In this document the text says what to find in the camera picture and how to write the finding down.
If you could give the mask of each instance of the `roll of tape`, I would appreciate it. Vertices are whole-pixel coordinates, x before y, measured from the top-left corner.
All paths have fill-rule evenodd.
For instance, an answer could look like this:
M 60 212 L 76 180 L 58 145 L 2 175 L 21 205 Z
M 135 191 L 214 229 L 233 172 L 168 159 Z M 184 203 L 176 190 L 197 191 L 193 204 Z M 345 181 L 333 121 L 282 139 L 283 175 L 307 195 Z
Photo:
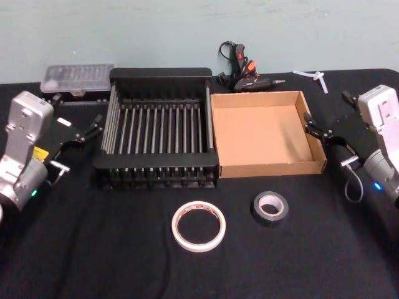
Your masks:
M 274 206 L 277 209 L 277 213 L 270 214 L 265 212 L 262 209 L 262 206 L 265 204 Z M 278 193 L 271 191 L 262 192 L 255 197 L 252 213 L 255 220 L 262 225 L 275 227 L 279 225 L 288 214 L 288 202 Z
M 194 244 L 191 242 L 188 242 L 186 239 L 184 239 L 179 230 L 178 230 L 178 224 L 180 219 L 189 211 L 191 210 L 196 210 L 196 209 L 201 209 L 205 210 L 207 212 L 210 212 L 212 215 L 214 215 L 218 220 L 220 224 L 220 229 L 216 237 L 203 244 Z M 191 252 L 207 252 L 212 249 L 214 249 L 216 246 L 222 242 L 224 233 L 226 232 L 226 220 L 224 219 L 224 216 L 222 212 L 213 204 L 210 204 L 208 202 L 204 201 L 193 201 L 189 202 L 187 204 L 182 205 L 176 212 L 175 215 L 173 215 L 172 218 L 172 233 L 173 236 L 175 237 L 177 243 L 182 246 L 184 249 L 191 251 Z

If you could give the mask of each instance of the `brown cardboard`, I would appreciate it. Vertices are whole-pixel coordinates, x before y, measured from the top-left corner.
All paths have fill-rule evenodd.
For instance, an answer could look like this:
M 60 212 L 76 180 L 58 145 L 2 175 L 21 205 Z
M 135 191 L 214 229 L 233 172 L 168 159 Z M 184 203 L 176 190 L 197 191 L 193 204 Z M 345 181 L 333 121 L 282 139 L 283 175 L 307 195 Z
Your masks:
M 302 92 L 211 95 L 221 178 L 321 173 L 326 157 L 305 134 Z

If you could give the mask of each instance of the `clear plastic organizer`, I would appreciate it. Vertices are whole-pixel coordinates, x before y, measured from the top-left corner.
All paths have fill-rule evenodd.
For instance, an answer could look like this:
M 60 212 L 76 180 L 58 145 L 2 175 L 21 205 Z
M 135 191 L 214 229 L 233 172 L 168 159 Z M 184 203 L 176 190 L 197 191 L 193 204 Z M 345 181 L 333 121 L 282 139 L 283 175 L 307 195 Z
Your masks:
M 111 89 L 110 71 L 114 64 L 51 65 L 40 85 L 42 93 L 71 93 L 81 97 L 86 92 Z

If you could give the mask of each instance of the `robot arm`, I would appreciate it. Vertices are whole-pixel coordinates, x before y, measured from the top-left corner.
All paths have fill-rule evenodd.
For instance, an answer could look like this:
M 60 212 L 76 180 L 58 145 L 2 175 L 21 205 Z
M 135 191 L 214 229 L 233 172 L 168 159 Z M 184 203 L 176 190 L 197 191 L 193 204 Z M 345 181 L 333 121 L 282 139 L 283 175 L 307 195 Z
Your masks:
M 328 131 L 305 116 L 306 133 L 325 147 L 346 147 L 352 157 L 341 166 L 351 170 L 350 164 L 358 161 L 377 188 L 399 208 L 399 101 L 395 89 L 380 85 L 359 97 L 348 92 L 342 95 L 360 114 L 338 119 Z
M 56 107 L 59 97 L 54 100 Z M 53 119 L 53 113 L 53 105 L 29 92 L 12 99 L 6 126 L 7 145 L 0 159 L 0 227 L 5 217 L 24 208 L 47 179 L 48 169 L 58 169 L 57 179 L 53 183 L 48 181 L 51 186 L 69 171 L 55 161 L 61 151 L 83 146 L 102 131 L 101 115 L 82 133 L 69 121 Z
M 357 106 L 379 145 L 363 167 L 399 207 L 399 101 L 396 90 L 380 85 L 359 96 Z
M 47 177 L 46 167 L 32 157 L 36 141 L 50 125 L 51 104 L 22 92 L 11 102 L 4 156 L 0 160 L 0 205 L 19 211 Z

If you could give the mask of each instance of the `dish rack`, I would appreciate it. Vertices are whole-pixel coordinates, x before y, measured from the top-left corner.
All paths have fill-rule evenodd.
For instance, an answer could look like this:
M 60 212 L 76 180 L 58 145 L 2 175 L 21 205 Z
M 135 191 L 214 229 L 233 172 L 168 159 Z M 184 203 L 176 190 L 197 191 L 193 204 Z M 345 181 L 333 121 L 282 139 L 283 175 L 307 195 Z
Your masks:
M 94 159 L 100 185 L 215 187 L 211 79 L 206 68 L 111 70 L 107 119 Z

